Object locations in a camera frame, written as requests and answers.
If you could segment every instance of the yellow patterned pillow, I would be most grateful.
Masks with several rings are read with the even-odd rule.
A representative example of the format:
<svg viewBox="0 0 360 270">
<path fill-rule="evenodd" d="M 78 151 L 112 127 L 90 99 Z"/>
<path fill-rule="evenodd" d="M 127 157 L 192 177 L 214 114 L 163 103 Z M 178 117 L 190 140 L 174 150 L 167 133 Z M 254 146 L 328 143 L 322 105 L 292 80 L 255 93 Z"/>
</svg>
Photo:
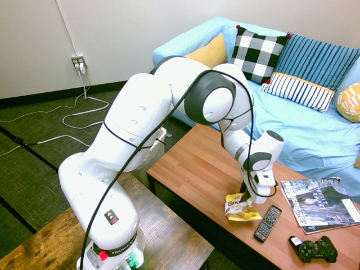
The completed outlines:
<svg viewBox="0 0 360 270">
<path fill-rule="evenodd" d="M 350 85 L 339 94 L 336 107 L 343 117 L 360 123 L 360 82 Z"/>
<path fill-rule="evenodd" d="M 220 33 L 220 35 L 215 37 L 208 45 L 197 49 L 195 52 L 185 55 L 185 57 L 196 60 L 211 69 L 217 65 L 226 63 L 227 54 L 223 34 Z"/>
</svg>

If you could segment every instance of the yellow bag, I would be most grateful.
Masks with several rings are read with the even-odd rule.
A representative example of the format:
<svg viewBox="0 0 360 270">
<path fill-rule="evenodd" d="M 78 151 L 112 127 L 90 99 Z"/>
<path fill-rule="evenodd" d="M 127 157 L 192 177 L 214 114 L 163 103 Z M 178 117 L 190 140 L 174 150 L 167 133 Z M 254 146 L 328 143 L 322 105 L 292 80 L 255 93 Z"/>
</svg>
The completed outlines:
<svg viewBox="0 0 360 270">
<path fill-rule="evenodd" d="M 262 219 L 253 207 L 253 198 L 241 202 L 244 193 L 236 193 L 226 196 L 225 216 L 230 221 L 255 221 Z"/>
</svg>

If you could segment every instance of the white wall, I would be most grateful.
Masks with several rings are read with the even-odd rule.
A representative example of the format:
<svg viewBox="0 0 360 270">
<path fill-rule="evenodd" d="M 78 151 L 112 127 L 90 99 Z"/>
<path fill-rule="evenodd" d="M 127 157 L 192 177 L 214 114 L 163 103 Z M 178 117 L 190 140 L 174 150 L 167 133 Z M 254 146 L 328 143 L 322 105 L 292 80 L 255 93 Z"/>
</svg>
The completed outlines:
<svg viewBox="0 0 360 270">
<path fill-rule="evenodd" d="M 156 47 L 214 16 L 360 47 L 356 0 L 58 2 L 92 85 L 148 73 Z M 81 87 L 73 55 L 55 0 L 0 1 L 0 98 Z"/>
</svg>

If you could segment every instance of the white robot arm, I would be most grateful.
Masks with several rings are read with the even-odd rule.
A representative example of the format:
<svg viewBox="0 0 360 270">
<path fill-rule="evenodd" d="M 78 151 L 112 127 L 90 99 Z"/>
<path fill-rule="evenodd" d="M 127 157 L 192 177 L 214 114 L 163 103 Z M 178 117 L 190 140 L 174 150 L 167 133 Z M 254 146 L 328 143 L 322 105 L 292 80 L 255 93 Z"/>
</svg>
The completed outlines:
<svg viewBox="0 0 360 270">
<path fill-rule="evenodd" d="M 90 148 L 59 167 L 61 188 L 92 239 L 77 269 L 130 270 L 142 265 L 145 238 L 139 216 L 116 178 L 142 164 L 175 109 L 200 124 L 219 123 L 222 146 L 238 161 L 254 202 L 265 202 L 275 186 L 272 167 L 284 141 L 267 131 L 250 144 L 242 130 L 253 117 L 248 89 L 237 66 L 209 69 L 184 57 L 165 59 L 151 74 L 127 81 Z"/>
</svg>

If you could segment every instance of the white cable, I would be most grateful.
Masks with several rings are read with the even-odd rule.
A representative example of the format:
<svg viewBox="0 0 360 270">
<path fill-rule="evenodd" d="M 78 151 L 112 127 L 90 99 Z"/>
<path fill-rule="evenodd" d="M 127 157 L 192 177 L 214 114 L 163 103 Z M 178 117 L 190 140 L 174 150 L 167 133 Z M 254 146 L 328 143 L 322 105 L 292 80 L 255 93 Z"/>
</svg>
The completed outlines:
<svg viewBox="0 0 360 270">
<path fill-rule="evenodd" d="M 21 147 L 21 145 L 16 146 L 14 149 L 10 150 L 8 153 L 1 154 L 0 156 L 5 156 L 5 155 L 7 155 L 7 154 L 9 154 L 9 153 L 13 152 L 13 150 L 15 150 L 15 149 L 17 149 L 17 148 L 19 148 L 19 147 Z"/>
<path fill-rule="evenodd" d="M 84 142 L 82 142 L 81 140 L 76 139 L 76 138 L 74 138 L 74 137 L 72 137 L 72 136 L 70 136 L 70 135 L 61 135 L 61 136 L 58 136 L 58 137 L 55 137 L 55 138 L 47 139 L 46 141 L 38 142 L 37 144 L 40 145 L 41 143 L 53 141 L 53 140 L 56 140 L 56 139 L 59 139 L 59 138 L 62 138 L 62 137 L 69 137 L 69 138 L 71 138 L 71 139 L 73 139 L 73 140 L 76 140 L 76 141 L 82 143 L 83 145 L 85 145 L 85 146 L 87 146 L 87 147 L 90 147 L 90 145 L 87 145 L 87 144 L 85 144 Z"/>
<path fill-rule="evenodd" d="M 66 21 L 65 21 L 65 19 L 64 19 L 64 16 L 62 15 L 62 11 L 61 11 L 60 5 L 59 5 L 59 3 L 58 3 L 57 0 L 55 0 L 55 2 L 56 2 L 56 5 L 57 5 L 57 9 L 58 9 L 58 11 L 60 12 L 60 16 L 61 16 L 61 18 L 62 18 L 62 21 L 63 21 L 63 23 L 64 23 L 64 25 L 65 25 L 66 32 L 67 32 L 67 34 L 68 34 L 68 36 L 69 36 L 69 38 L 70 38 L 70 41 L 71 41 L 71 43 L 72 43 L 72 45 L 73 45 L 73 49 L 74 49 L 75 55 L 78 56 L 78 50 L 77 50 L 77 48 L 76 48 L 76 46 L 75 46 L 75 43 L 73 42 L 73 38 L 71 37 L 71 34 L 70 34 L 70 32 L 69 32 L 68 25 L 67 25 L 67 23 L 66 23 Z"/>
<path fill-rule="evenodd" d="M 58 108 L 61 108 L 61 107 L 73 109 L 73 108 L 75 108 L 76 105 L 77 105 L 77 100 L 78 100 L 78 98 L 81 97 L 83 94 L 84 94 L 84 93 L 82 93 L 80 96 L 78 96 L 78 97 L 75 99 L 75 104 L 74 104 L 73 107 L 69 107 L 69 106 L 66 106 L 66 105 L 61 105 L 61 106 L 56 107 L 55 109 L 53 109 L 53 110 L 51 110 L 51 111 L 35 111 L 35 112 L 31 112 L 30 114 L 51 113 L 52 111 L 55 111 L 55 110 L 57 110 Z M 19 116 L 18 118 L 15 118 L 14 120 L 10 120 L 10 121 L 0 120 L 0 122 L 5 122 L 5 123 L 14 122 L 14 121 L 17 120 L 17 119 L 20 119 L 20 118 L 22 118 L 22 117 L 24 117 L 24 116 L 28 116 L 28 115 L 30 115 L 30 114 L 24 114 L 24 115 L 22 115 L 22 116 Z"/>
<path fill-rule="evenodd" d="M 72 126 L 72 125 L 68 125 L 68 124 L 66 124 L 66 123 L 65 123 L 65 119 L 66 119 L 66 118 L 68 118 L 68 117 L 70 117 L 70 116 L 75 116 L 75 115 L 80 115 L 80 114 L 92 113 L 92 112 L 94 112 L 94 111 L 100 111 L 100 110 L 103 110 L 103 109 L 105 109 L 105 108 L 107 108 L 107 107 L 109 106 L 109 103 L 108 103 L 108 102 L 106 102 L 106 101 L 103 101 L 103 100 L 98 100 L 97 98 L 94 98 L 94 97 L 87 97 L 87 96 L 86 96 L 86 92 L 87 92 L 87 91 L 89 90 L 89 88 L 91 87 L 90 80 L 89 80 L 89 78 L 86 76 L 86 74 L 85 74 L 85 73 L 82 73 L 82 74 L 84 74 L 84 75 L 88 78 L 88 80 L 89 80 L 89 85 L 90 85 L 90 86 L 89 86 L 89 88 L 86 90 L 85 85 L 84 85 L 84 82 L 83 82 L 83 78 L 81 77 L 81 73 L 80 73 L 80 71 L 78 71 L 78 73 L 79 73 L 79 77 L 80 77 L 81 83 L 83 84 L 83 87 L 84 87 L 84 96 L 85 96 L 85 98 L 90 98 L 90 99 L 92 99 L 92 100 L 96 100 L 96 101 L 99 101 L 99 102 L 105 103 L 106 105 L 105 105 L 104 107 L 101 107 L 101 108 L 98 108 L 98 109 L 94 109 L 94 110 L 90 110 L 90 111 L 84 111 L 84 112 L 78 112 L 78 113 L 76 113 L 76 114 L 70 114 L 70 115 L 67 115 L 67 116 L 65 116 L 65 117 L 62 119 L 62 123 L 63 123 L 64 125 L 66 125 L 67 127 L 70 127 L 70 128 L 76 128 L 76 129 L 84 129 L 84 128 L 91 127 L 91 126 L 93 126 L 93 125 L 102 124 L 104 121 L 99 121 L 99 122 L 96 122 L 96 123 L 93 123 L 93 124 L 87 125 L 86 127 L 79 128 L 79 127 L 74 127 L 74 126 Z"/>
<path fill-rule="evenodd" d="M 85 145 L 86 147 L 90 147 L 90 145 L 87 145 L 86 143 L 82 142 L 81 140 L 76 139 L 76 138 L 74 138 L 74 137 L 72 137 L 72 136 L 70 136 L 70 135 L 61 135 L 61 136 L 58 136 L 58 137 L 55 137 L 55 138 L 47 139 L 46 141 L 37 142 L 36 144 L 37 144 L 37 145 L 40 145 L 41 143 L 53 141 L 53 140 L 56 140 L 56 139 L 59 139 L 59 138 L 62 138 L 62 137 L 69 137 L 69 138 L 71 138 L 71 139 L 73 139 L 73 140 L 76 140 L 77 142 L 82 143 L 82 144 Z M 16 146 L 14 149 L 10 150 L 9 152 L 7 152 L 7 153 L 5 153 L 5 154 L 0 154 L 0 156 L 5 156 L 5 155 L 13 152 L 13 150 L 18 149 L 19 147 L 21 147 L 21 145 Z"/>
</svg>

